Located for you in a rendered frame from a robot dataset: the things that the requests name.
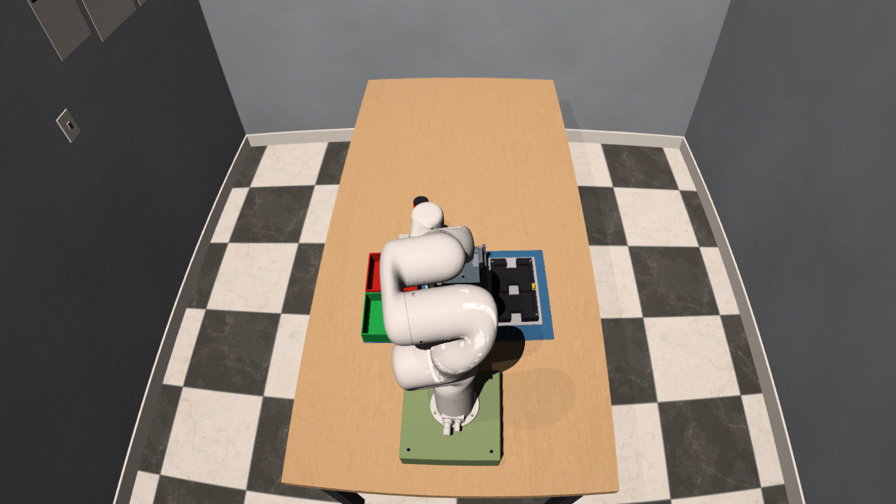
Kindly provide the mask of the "green open-top bin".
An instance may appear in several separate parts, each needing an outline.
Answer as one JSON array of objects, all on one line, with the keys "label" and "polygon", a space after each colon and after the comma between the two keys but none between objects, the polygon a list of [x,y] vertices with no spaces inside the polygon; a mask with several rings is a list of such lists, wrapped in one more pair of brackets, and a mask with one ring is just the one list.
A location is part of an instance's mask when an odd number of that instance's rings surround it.
[{"label": "green open-top bin", "polygon": [[390,342],[384,328],[381,293],[365,293],[361,336],[363,342]]}]

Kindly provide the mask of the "red bin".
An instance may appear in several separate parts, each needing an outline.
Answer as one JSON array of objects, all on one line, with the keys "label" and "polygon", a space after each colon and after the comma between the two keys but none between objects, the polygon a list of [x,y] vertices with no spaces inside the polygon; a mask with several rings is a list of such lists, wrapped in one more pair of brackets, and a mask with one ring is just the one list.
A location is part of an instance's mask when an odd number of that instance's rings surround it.
[{"label": "red bin", "polygon": [[[381,290],[373,290],[373,289],[381,289],[380,286],[380,276],[379,276],[379,260],[381,253],[370,253],[367,267],[367,285],[365,285],[365,292],[372,293],[373,291],[381,291]],[[418,290],[419,287],[410,287],[403,289],[403,291],[415,291]]]}]

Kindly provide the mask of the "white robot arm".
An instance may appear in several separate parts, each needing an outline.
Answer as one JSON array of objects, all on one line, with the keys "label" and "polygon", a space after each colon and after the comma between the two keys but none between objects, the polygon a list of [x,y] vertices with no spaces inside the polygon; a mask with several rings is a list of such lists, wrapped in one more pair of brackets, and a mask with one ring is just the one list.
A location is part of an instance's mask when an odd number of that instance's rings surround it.
[{"label": "white robot arm", "polygon": [[474,252],[468,227],[445,227],[440,205],[421,203],[412,210],[410,233],[387,242],[379,260],[395,379],[406,391],[434,387],[430,410],[444,436],[451,436],[451,428],[460,433],[479,414],[474,378],[496,341],[496,301],[479,285],[403,289],[454,279]]}]

